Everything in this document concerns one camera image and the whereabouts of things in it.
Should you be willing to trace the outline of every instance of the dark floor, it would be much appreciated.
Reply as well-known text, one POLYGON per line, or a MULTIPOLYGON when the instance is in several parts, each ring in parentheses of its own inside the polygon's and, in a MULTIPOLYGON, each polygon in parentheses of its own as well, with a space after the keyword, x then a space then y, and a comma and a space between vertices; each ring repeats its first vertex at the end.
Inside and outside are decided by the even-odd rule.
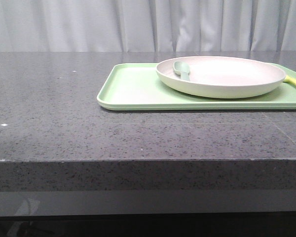
POLYGON ((296 237, 296 212, 0 218, 0 237, 296 237))

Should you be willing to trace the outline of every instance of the green tray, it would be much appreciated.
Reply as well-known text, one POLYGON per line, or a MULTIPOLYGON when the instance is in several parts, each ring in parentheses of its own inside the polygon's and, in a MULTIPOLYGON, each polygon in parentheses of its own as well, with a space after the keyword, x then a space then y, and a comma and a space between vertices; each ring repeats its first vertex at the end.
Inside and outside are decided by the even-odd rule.
MULTIPOLYGON (((244 99, 212 99, 193 96, 166 86, 156 63, 114 66, 97 99, 109 110, 296 110, 296 87, 282 83, 265 95, 244 99)), ((274 64, 296 78, 296 72, 274 64)))

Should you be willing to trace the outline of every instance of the curtain fold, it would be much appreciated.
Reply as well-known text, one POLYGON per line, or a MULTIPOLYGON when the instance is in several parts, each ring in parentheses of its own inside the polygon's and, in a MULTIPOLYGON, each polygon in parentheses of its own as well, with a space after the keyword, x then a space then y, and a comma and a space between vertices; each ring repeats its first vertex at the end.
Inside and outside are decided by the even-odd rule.
POLYGON ((296 50, 296 0, 0 0, 0 52, 243 50, 296 50))

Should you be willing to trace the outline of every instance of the speckled stone surface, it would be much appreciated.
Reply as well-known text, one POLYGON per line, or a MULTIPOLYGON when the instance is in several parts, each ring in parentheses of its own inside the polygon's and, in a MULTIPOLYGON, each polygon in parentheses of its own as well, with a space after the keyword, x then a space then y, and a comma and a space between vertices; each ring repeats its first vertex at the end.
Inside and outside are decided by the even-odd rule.
POLYGON ((112 112, 114 65, 192 55, 0 53, 0 191, 296 189, 296 111, 112 112))

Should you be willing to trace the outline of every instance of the countertop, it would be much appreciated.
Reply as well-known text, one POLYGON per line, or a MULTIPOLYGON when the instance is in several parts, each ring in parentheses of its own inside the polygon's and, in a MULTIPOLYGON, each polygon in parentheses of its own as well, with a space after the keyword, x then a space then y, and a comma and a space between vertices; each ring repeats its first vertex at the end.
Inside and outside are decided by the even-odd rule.
POLYGON ((296 190, 296 111, 113 112, 113 66, 221 55, 296 71, 296 51, 0 53, 0 192, 296 190))

